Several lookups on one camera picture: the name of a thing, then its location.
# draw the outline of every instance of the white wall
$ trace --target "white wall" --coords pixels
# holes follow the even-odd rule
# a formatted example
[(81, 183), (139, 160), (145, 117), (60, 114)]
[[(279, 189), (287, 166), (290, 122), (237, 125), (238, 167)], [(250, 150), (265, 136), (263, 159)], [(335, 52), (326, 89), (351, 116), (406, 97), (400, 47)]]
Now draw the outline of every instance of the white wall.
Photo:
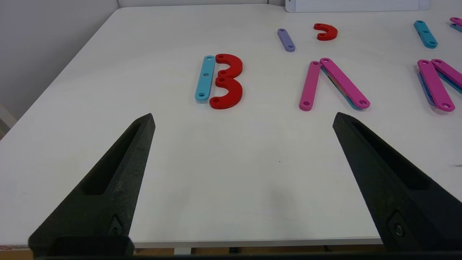
[(19, 119), (117, 8), (116, 0), (0, 0), (0, 105)]

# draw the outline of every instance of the teal plastic strip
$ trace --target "teal plastic strip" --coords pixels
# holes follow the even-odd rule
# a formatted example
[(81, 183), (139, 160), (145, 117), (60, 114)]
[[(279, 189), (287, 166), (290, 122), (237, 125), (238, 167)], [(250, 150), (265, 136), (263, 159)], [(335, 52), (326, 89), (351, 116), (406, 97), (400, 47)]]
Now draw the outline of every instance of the teal plastic strip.
[(355, 110), (362, 110), (360, 109), (359, 107), (355, 106), (355, 104), (353, 103), (353, 101), (351, 101), (351, 99), (349, 97), (347, 97), (340, 89), (339, 89), (339, 86), (337, 86), (337, 84), (332, 80), (332, 78), (330, 77), (329, 73), (327, 72), (327, 70), (325, 68), (322, 68), (321, 67), (321, 70), (326, 74), (326, 76), (330, 79), (330, 81), (334, 84), (335, 88), (337, 88), (337, 90), (342, 94), (342, 96), (347, 100), (347, 102), (350, 104), (350, 106), (355, 109)]
[(415, 21), (414, 27), (419, 33), (420, 39), (424, 43), (424, 46), (430, 49), (436, 48), (438, 42), (436, 41), (433, 34), (430, 32), (430, 29), (427, 27), (427, 24), (424, 21)]
[(457, 92), (462, 94), (462, 88), (459, 87), (455, 82), (453, 82), (450, 78), (446, 77), (444, 74), (438, 72), (439, 77), (444, 80), (449, 86), (453, 87)]
[(458, 26), (458, 25), (456, 25), (456, 24), (451, 24), (450, 26), (451, 26), (452, 28), (458, 30), (459, 32), (462, 32), (462, 27), (460, 27), (460, 26)]
[(428, 89), (427, 83), (425, 83), (424, 77), (422, 76), (421, 72), (419, 72), (419, 79), (420, 79), (420, 82), (422, 83), (422, 87), (424, 89), (425, 97), (427, 98), (428, 103), (431, 104), (432, 106), (436, 106), (435, 101), (433, 100), (432, 94), (430, 93), (430, 90)]
[(202, 62), (201, 74), (197, 82), (195, 98), (198, 102), (207, 102), (212, 87), (213, 70), (215, 69), (215, 56), (205, 56)]

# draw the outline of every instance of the purple plastic strip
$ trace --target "purple plastic strip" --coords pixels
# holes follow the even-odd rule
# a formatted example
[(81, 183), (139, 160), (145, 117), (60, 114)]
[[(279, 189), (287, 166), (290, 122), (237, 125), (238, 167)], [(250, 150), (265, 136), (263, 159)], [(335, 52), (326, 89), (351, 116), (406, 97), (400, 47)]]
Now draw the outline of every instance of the purple plastic strip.
[(432, 95), (433, 101), (435, 101), (435, 106), (446, 112), (453, 111), (456, 107), (454, 106), (454, 103), (452, 103), (451, 98), (441, 83), (433, 64), (427, 60), (419, 60), (417, 65), (419, 66), (422, 77), (430, 91), (430, 94)]
[(332, 76), (334, 84), (353, 102), (359, 109), (368, 108), (371, 103), (361, 93), (361, 91), (351, 82), (351, 80), (343, 73), (343, 71), (329, 58), (321, 59), (322, 66), (327, 73)]
[(321, 64), (319, 62), (311, 62), (306, 74), (305, 87), (303, 87), (302, 98), (300, 99), (299, 108), (303, 111), (310, 111), (315, 102), (315, 94)]
[(454, 84), (462, 88), (462, 74), (442, 60), (433, 59), (432, 63), (439, 72), (443, 73), (443, 75), (448, 77)]
[(449, 19), (449, 21), (455, 23), (457, 26), (462, 27), (462, 19), (460, 19), (458, 17), (451, 17), (451, 19)]
[(289, 33), (286, 29), (278, 29), (278, 36), (284, 46), (284, 49), (288, 52), (295, 51), (295, 45), (293, 44), (292, 39), (290, 39)]

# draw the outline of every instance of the pink plastic strip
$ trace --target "pink plastic strip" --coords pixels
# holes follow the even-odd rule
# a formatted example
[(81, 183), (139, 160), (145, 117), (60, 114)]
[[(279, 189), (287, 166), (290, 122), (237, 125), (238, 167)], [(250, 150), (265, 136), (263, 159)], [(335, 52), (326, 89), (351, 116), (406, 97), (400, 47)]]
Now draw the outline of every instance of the pink plastic strip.
[(462, 19), (461, 18), (451, 17), (451, 19), (449, 19), (449, 21), (455, 23), (458, 26), (462, 26)]
[(371, 105), (369, 100), (367, 100), (361, 91), (331, 59), (322, 58), (321, 64), (326, 69), (327, 73), (332, 76), (333, 81), (337, 83), (336, 85), (343, 90), (344, 94), (349, 97), (355, 106), (360, 109), (365, 109)]
[(315, 94), (321, 64), (319, 62), (311, 62), (306, 74), (305, 87), (303, 87), (302, 98), (300, 99), (299, 108), (303, 111), (310, 111), (315, 102)]
[(433, 59), (432, 63), (435, 66), (435, 68), (439, 70), (439, 72), (443, 73), (458, 87), (462, 88), (462, 74), (460, 74), (457, 70), (455, 70), (453, 67), (449, 66), (449, 64), (445, 63), (442, 60)]
[(432, 95), (433, 101), (435, 101), (435, 106), (443, 111), (453, 111), (456, 107), (441, 83), (433, 64), (427, 60), (419, 60), (417, 65), (420, 68), (420, 72)]

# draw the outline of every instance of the screw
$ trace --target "screw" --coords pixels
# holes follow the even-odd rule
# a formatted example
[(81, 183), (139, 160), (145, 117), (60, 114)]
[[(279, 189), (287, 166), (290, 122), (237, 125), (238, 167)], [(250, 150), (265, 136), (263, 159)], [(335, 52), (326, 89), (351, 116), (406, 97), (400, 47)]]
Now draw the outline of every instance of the screw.
[(401, 227), (400, 224), (397, 224), (395, 226), (395, 233), (398, 235), (398, 236), (402, 236), (404, 234), (404, 230), (403, 228)]

